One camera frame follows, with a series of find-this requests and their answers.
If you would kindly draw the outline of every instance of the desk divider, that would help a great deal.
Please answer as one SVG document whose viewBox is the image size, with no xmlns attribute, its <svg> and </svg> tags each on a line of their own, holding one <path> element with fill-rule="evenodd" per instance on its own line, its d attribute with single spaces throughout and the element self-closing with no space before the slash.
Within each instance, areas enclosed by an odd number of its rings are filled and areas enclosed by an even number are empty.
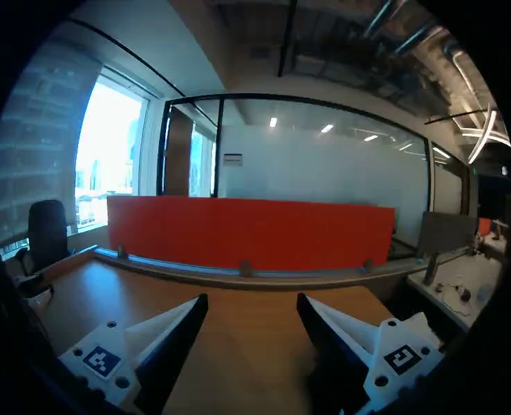
<svg viewBox="0 0 511 415">
<path fill-rule="evenodd" d="M 107 206 L 113 250 L 253 270 L 383 265 L 395 221 L 389 207 L 340 203 L 110 196 Z"/>
</svg>

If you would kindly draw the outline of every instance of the sign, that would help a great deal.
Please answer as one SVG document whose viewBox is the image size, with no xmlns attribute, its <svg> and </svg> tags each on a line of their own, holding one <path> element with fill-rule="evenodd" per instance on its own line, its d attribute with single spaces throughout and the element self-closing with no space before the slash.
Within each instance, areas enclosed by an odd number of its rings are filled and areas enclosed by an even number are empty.
<svg viewBox="0 0 511 415">
<path fill-rule="evenodd" d="M 224 155 L 223 166 L 241 167 L 243 156 L 241 154 L 228 153 Z"/>
</svg>

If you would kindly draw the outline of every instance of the exposed ceiling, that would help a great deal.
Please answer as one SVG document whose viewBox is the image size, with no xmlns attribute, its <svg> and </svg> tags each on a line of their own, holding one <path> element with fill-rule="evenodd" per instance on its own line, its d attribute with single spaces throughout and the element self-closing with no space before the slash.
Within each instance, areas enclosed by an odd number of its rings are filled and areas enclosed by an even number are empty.
<svg viewBox="0 0 511 415">
<path fill-rule="evenodd" d="M 205 2 L 230 38 L 248 46 L 252 57 L 276 59 L 276 50 L 286 48 L 285 74 L 362 89 L 423 122 L 488 106 L 496 109 L 468 54 L 417 1 L 299 0 L 287 43 L 288 0 Z M 467 155 L 485 128 L 485 115 L 483 111 L 443 121 L 452 124 Z M 508 143 L 498 111 L 490 136 Z M 499 143 L 489 140 L 486 147 L 495 155 Z M 507 154 L 511 151 L 503 151 L 504 162 Z"/>
</svg>

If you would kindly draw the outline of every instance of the ceiling light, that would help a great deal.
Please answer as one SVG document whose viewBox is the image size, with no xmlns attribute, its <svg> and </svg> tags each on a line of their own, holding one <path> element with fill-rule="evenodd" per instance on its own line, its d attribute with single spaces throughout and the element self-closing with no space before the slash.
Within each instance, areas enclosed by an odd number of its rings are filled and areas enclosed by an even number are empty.
<svg viewBox="0 0 511 415">
<path fill-rule="evenodd" d="M 490 106 L 487 106 L 488 112 L 486 117 L 487 127 L 482 132 L 482 136 L 478 139 L 476 142 L 476 145 L 474 146 L 472 153 L 470 153 L 470 157 L 468 158 L 468 164 L 472 164 L 476 157 L 480 154 L 480 151 L 482 151 L 482 148 L 485 146 L 485 142 L 487 141 L 487 137 L 492 132 L 493 124 L 495 123 L 495 117 L 497 117 L 497 111 L 489 111 Z"/>
<path fill-rule="evenodd" d="M 466 131 L 468 133 L 478 133 L 480 134 L 482 132 L 482 128 L 461 128 L 461 131 Z M 491 136 L 498 136 L 501 138 L 505 138 L 506 140 L 509 139 L 509 136 L 505 133 L 501 133 L 500 131 L 493 131 L 490 133 Z"/>
<path fill-rule="evenodd" d="M 441 154 L 442 156 L 444 156 L 445 158 L 451 158 L 451 156 L 449 154 L 447 154 L 445 151 L 443 150 L 440 150 L 439 148 L 437 147 L 432 147 L 432 149 L 436 152 L 436 153 L 439 153 Z"/>
<path fill-rule="evenodd" d="M 463 135 L 463 137 L 481 137 L 482 136 L 482 134 L 479 134 L 479 133 L 463 133 L 462 135 Z M 506 140 L 505 138 L 492 136 L 490 134 L 487 136 L 487 139 L 497 141 L 497 142 L 503 143 L 504 145 L 506 145 L 508 147 L 511 147 L 510 141 Z"/>
</svg>

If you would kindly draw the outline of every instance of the desk surface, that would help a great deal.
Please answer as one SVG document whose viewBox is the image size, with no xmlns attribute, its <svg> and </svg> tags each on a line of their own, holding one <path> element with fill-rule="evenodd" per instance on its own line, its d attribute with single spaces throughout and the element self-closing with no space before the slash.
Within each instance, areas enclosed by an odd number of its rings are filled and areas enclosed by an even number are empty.
<svg viewBox="0 0 511 415">
<path fill-rule="evenodd" d="M 481 286 L 489 285 L 494 288 L 497 284 L 501 263 L 495 259 L 486 259 L 483 255 L 473 257 L 463 256 L 438 267 L 438 272 L 434 282 L 430 286 L 422 283 L 425 271 L 411 274 L 407 281 L 411 286 L 421 292 L 426 298 L 430 299 L 464 331 L 469 331 L 470 327 L 476 321 L 486 302 L 478 299 L 478 292 Z M 435 288 L 438 283 L 444 284 L 443 292 L 437 293 Z M 468 302 L 469 315 L 463 315 L 453 311 L 444 303 L 444 295 L 448 291 L 454 291 L 452 286 L 462 285 L 470 290 L 471 297 Z"/>
<path fill-rule="evenodd" d="M 308 414 L 305 376 L 315 350 L 296 311 L 297 292 L 228 290 L 169 282 L 89 259 L 52 281 L 41 319 L 62 353 L 109 320 L 129 326 L 200 293 L 209 312 L 166 414 Z M 390 318 L 364 287 L 305 291 L 371 324 Z"/>
</svg>

